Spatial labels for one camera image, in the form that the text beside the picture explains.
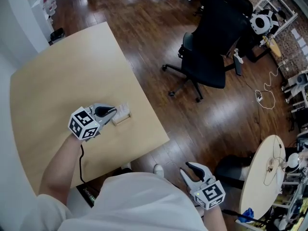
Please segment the blue cloth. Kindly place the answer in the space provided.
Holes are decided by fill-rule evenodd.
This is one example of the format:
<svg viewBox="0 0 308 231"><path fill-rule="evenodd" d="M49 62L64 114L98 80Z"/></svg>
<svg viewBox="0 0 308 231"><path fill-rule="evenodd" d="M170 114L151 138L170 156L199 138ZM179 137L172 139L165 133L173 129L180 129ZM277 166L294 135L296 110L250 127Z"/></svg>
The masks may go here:
<svg viewBox="0 0 308 231"><path fill-rule="evenodd" d="M242 218L242 223L254 221L254 211L252 210L252 208L248 208L246 211L244 211L243 216L246 216L248 218Z"/></svg>

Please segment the round light wooden table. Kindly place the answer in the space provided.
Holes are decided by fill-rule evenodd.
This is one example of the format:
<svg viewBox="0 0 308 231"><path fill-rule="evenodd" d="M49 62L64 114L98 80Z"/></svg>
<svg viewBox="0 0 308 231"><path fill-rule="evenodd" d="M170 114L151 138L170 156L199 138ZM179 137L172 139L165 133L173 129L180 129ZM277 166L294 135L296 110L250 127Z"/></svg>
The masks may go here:
<svg viewBox="0 0 308 231"><path fill-rule="evenodd" d="M284 179L285 148L281 138L270 135L260 144L250 164L241 192L239 212L251 208L260 219L275 202Z"/></svg>

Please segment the black mesh office chair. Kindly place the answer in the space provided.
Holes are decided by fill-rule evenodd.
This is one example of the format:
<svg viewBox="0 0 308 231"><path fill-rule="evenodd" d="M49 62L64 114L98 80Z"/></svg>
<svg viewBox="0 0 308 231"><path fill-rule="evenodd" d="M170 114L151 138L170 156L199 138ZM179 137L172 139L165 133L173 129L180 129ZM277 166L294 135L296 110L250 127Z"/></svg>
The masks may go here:
<svg viewBox="0 0 308 231"><path fill-rule="evenodd" d="M192 33L185 33L178 56L181 66L162 65L186 76L184 82L191 81L198 93L199 103L203 96L199 85L223 89L226 72L232 69L241 76L242 64L233 57L232 64L225 66L223 57L233 44L251 28L249 19L236 7L235 1L205 0L203 14L198 27Z"/></svg>

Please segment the person's left forearm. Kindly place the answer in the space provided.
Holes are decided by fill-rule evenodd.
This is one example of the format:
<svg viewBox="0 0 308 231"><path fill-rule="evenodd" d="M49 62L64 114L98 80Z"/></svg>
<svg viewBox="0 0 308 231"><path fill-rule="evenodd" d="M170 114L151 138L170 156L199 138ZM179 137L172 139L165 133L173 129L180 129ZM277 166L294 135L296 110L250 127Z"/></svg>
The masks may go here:
<svg viewBox="0 0 308 231"><path fill-rule="evenodd" d="M73 134L65 139L43 173L39 194L49 195L67 204L81 144L82 141Z"/></svg>

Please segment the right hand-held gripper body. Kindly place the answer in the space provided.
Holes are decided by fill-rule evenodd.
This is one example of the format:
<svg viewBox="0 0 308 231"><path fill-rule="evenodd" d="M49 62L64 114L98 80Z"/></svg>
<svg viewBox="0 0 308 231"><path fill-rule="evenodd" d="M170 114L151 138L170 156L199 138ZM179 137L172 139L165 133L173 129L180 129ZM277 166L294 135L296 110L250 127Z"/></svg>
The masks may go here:
<svg viewBox="0 0 308 231"><path fill-rule="evenodd" d="M198 205L210 210L224 201L226 193L220 181L210 177L190 187L190 195Z"/></svg>

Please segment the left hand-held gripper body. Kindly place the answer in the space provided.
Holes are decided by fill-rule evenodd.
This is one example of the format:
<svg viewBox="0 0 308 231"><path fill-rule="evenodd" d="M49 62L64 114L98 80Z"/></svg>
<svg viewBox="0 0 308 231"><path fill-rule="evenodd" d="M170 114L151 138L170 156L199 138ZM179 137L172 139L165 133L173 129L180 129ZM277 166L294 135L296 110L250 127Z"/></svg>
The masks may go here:
<svg viewBox="0 0 308 231"><path fill-rule="evenodd" d="M88 141L100 133L102 126L96 120L94 106L90 105L80 107L71 114L68 128L80 141Z"/></svg>

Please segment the yellow oval board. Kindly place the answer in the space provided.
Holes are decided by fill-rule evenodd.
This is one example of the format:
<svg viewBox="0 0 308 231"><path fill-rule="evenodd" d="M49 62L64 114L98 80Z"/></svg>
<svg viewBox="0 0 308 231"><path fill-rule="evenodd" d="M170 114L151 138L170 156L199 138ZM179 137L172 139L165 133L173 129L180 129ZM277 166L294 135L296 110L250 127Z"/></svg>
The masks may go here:
<svg viewBox="0 0 308 231"><path fill-rule="evenodd" d="M278 44L276 43L274 37L268 37L268 36L262 36L263 41L264 41L264 45L267 46L268 48L270 48L270 50L277 56L277 57L281 57L281 51L280 48L278 46Z"/></svg>

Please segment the white narrow cabinet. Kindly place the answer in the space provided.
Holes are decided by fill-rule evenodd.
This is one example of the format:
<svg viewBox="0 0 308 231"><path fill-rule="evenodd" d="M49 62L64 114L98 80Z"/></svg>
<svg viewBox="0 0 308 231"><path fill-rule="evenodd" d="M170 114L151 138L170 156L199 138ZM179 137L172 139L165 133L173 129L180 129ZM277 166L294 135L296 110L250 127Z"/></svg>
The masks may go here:
<svg viewBox="0 0 308 231"><path fill-rule="evenodd" d="M33 15L48 42L51 42L51 33L54 32L51 17L47 14L43 6L43 0L36 0L31 6Z"/></svg>

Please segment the person's white shirt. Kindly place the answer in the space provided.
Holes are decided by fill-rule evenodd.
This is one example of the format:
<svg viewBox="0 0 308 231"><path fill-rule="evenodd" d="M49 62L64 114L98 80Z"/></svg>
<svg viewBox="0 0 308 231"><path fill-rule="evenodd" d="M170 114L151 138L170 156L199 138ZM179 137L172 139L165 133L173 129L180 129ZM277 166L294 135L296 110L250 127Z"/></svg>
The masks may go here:
<svg viewBox="0 0 308 231"><path fill-rule="evenodd" d="M207 231L192 201L166 179L152 173L108 178L84 216L41 194L19 231Z"/></svg>

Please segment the person's right forearm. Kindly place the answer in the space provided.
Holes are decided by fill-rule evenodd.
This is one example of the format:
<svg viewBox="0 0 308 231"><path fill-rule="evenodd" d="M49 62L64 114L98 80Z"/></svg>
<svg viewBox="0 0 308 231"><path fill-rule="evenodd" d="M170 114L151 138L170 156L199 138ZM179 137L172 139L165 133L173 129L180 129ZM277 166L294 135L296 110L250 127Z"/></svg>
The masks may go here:
<svg viewBox="0 0 308 231"><path fill-rule="evenodd" d="M204 211L203 221L208 231L227 231L221 209L218 205Z"/></svg>

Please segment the group of clear water jugs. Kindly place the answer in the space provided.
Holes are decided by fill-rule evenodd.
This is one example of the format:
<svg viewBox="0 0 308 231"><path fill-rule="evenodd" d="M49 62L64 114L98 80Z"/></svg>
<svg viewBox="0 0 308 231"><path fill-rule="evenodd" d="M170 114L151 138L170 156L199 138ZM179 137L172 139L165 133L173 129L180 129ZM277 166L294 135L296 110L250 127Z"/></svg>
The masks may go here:
<svg viewBox="0 0 308 231"><path fill-rule="evenodd" d="M57 8L56 0L43 0L43 6L49 16L53 16L55 14L55 10Z"/></svg>

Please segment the white round robot head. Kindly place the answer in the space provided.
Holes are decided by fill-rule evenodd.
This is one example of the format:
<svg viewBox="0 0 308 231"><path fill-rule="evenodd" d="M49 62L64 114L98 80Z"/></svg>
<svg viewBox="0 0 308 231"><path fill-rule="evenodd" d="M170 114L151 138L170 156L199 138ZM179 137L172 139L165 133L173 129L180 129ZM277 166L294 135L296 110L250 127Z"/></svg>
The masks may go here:
<svg viewBox="0 0 308 231"><path fill-rule="evenodd" d="M257 35L270 33L274 35L279 29L279 22L276 13L269 9L259 11L253 14L250 19L252 30Z"/></svg>

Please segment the black round stool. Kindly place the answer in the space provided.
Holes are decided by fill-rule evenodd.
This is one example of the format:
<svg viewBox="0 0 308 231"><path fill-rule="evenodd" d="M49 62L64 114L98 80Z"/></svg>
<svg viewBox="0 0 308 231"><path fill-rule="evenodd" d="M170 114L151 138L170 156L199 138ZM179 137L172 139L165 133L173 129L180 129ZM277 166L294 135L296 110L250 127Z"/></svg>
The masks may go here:
<svg viewBox="0 0 308 231"><path fill-rule="evenodd" d="M214 176L221 182L227 194L240 198L253 156L254 153L247 157L231 154L219 161L215 168Z"/></svg>

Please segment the person's white shoe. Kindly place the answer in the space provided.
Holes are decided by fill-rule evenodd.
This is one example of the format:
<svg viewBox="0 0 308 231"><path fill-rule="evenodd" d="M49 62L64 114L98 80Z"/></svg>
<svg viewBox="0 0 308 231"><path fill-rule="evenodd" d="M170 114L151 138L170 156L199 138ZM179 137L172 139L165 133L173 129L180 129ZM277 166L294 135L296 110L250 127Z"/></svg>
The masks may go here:
<svg viewBox="0 0 308 231"><path fill-rule="evenodd" d="M164 169L163 169L163 167L160 164L156 164L154 166L153 173L155 175L158 175L158 176L162 177L162 178L165 176Z"/></svg>

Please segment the white metal frame rack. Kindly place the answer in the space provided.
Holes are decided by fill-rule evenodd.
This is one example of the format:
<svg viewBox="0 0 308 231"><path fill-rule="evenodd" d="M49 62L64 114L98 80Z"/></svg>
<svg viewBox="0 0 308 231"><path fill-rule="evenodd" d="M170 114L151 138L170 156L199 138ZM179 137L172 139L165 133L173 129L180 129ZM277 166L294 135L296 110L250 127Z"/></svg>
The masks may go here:
<svg viewBox="0 0 308 231"><path fill-rule="evenodd" d="M290 25L298 17L298 13L296 13L295 10L292 10L285 0L259 0L253 9L254 13L259 13L263 9L270 9L273 12L282 10L286 14L286 19L279 24L279 28L273 37L276 37L283 30L289 29Z"/></svg>

